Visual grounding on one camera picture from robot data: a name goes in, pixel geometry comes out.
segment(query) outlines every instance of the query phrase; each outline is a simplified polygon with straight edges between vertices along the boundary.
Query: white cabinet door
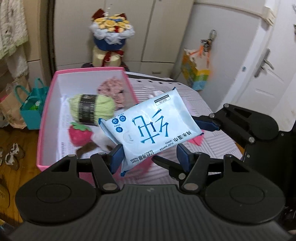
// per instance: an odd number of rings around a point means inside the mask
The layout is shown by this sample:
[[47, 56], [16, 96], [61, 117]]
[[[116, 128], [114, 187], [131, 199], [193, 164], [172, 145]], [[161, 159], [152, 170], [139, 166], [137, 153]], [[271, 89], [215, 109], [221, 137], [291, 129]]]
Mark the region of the white cabinet door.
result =
[[104, 8], [105, 0], [56, 0], [54, 47], [56, 65], [91, 62], [94, 46], [89, 29], [92, 15]]
[[110, 15], [125, 13], [136, 32], [126, 41], [124, 61], [141, 61], [152, 5], [153, 0], [106, 0], [106, 11]]
[[192, 6], [193, 0], [156, 0], [142, 61], [175, 62]]
[[160, 78], [169, 78], [173, 67], [173, 63], [142, 62], [140, 73]]
[[130, 72], [138, 73], [140, 71], [140, 67], [141, 67], [140, 61], [125, 61], [124, 63], [127, 65]]

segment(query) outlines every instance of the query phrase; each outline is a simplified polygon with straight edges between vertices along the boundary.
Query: yarn ball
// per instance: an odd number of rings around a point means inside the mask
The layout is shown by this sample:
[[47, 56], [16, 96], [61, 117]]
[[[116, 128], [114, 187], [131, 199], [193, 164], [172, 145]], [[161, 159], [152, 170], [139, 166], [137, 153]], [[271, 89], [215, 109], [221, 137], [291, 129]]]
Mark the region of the yarn ball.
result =
[[124, 94], [122, 81], [116, 77], [104, 81], [98, 87], [98, 93], [104, 96], [111, 97], [116, 104], [116, 110], [124, 107]]
[[[81, 100], [82, 94], [77, 94], [73, 98], [69, 99], [70, 104], [70, 113], [73, 119], [79, 122], [78, 117], [78, 108], [79, 102]], [[89, 124], [96, 124], [99, 123], [99, 118], [103, 118], [104, 120], [108, 120], [114, 116], [115, 111], [115, 102], [112, 98], [104, 96], [104, 95], [97, 95], [95, 100], [95, 109], [94, 109], [94, 123]]]

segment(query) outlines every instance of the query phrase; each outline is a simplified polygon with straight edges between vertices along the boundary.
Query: wooden floor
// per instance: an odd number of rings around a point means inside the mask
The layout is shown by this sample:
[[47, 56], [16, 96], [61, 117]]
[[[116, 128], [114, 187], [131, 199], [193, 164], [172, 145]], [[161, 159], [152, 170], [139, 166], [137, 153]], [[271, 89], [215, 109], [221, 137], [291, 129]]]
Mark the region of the wooden floor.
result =
[[0, 219], [18, 226], [22, 219], [15, 206], [15, 193], [23, 184], [40, 173], [36, 167], [38, 131], [28, 129], [13, 129], [10, 126], [0, 128], [0, 147], [6, 152], [13, 143], [18, 143], [25, 151], [25, 157], [20, 159], [20, 167], [17, 171], [3, 164], [0, 166], [0, 174], [4, 180], [2, 184], [10, 194], [10, 206], [7, 209], [0, 208]]

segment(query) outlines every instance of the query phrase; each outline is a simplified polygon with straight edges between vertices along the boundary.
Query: door handle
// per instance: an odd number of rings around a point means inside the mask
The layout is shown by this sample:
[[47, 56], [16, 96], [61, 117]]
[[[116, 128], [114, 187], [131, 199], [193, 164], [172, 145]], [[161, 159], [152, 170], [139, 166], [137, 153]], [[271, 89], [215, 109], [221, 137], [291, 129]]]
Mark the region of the door handle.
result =
[[258, 78], [260, 72], [265, 69], [264, 64], [267, 64], [272, 70], [274, 70], [274, 66], [267, 60], [269, 54], [270, 49], [266, 49], [265, 53], [260, 57], [259, 64], [256, 66], [255, 78]]
[[264, 59], [264, 63], [266, 63], [272, 70], [274, 70], [274, 66], [266, 59]]

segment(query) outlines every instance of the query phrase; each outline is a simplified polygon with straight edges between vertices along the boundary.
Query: white wall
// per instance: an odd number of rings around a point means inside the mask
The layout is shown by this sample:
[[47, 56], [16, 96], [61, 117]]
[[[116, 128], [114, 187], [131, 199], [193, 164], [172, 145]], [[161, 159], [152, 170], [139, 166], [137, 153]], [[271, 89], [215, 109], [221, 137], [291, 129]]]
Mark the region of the white wall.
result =
[[[200, 40], [207, 39], [211, 29], [215, 29], [217, 37], [211, 51], [212, 74], [200, 94], [210, 108], [216, 111], [241, 71], [261, 21], [255, 15], [238, 10], [194, 5], [174, 66], [173, 77], [176, 78], [180, 72], [183, 48], [199, 48]], [[186, 83], [182, 74], [177, 81]]]
[[296, 120], [296, 74], [271, 116], [276, 120], [281, 131], [292, 129]]

